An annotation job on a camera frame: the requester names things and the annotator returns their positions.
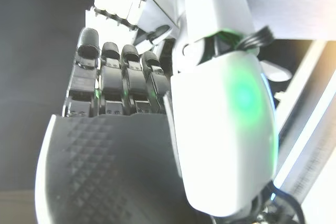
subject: gray wall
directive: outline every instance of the gray wall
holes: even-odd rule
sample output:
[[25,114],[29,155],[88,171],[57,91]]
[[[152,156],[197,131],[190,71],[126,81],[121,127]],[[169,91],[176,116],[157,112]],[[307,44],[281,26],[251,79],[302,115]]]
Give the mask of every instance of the gray wall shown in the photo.
[[0,191],[33,189],[92,0],[0,0]]

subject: cable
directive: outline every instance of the cable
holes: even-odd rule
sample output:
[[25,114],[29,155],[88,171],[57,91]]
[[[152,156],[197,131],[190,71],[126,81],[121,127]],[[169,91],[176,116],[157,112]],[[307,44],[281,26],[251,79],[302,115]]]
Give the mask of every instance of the cable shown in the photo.
[[272,43],[274,36],[268,26],[242,39],[236,46],[236,50],[248,50],[264,47]]
[[298,216],[299,223],[300,224],[306,224],[305,217],[303,215],[302,208],[300,204],[297,202],[297,200],[291,196],[290,194],[280,190],[277,188],[273,182],[270,182],[267,186],[274,194],[276,194],[279,198],[283,199],[286,201],[295,211],[296,215]]

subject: white light strip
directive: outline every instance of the white light strip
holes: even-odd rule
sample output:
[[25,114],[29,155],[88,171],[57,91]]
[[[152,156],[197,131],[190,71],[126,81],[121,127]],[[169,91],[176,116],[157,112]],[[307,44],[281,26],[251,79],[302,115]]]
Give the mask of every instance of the white light strip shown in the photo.
[[326,89],[324,90],[318,104],[316,105],[314,111],[311,113],[305,127],[303,128],[301,134],[299,135],[294,147],[290,151],[288,157],[286,158],[284,164],[282,165],[279,173],[274,179],[274,185],[278,188],[282,186],[289,172],[291,171],[296,160],[300,156],[303,148],[309,141],[309,138],[313,134],[316,126],[320,122],[322,116],[327,110],[330,102],[332,101],[336,93],[336,71],[334,71]]
[[327,41],[325,40],[315,40],[311,43],[299,68],[289,83],[286,94],[277,106],[276,122],[279,132],[282,130],[282,127],[305,88],[326,44]]

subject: dark gray surface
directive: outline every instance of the dark gray surface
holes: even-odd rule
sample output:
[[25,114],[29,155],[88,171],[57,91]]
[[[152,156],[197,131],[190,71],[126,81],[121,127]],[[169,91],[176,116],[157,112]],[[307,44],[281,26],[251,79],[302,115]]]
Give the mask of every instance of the dark gray surface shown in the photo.
[[33,189],[92,0],[0,0],[0,190]]

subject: robotic hand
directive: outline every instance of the robotic hand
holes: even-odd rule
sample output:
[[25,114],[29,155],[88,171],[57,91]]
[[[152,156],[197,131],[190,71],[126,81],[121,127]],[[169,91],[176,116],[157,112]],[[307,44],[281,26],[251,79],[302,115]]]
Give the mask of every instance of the robotic hand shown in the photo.
[[256,58],[269,29],[254,31],[245,0],[177,0],[169,84],[145,51],[171,29],[132,45],[145,2],[95,0],[86,13],[40,152],[38,222],[284,223],[263,212],[274,193],[304,223],[272,183],[278,134]]

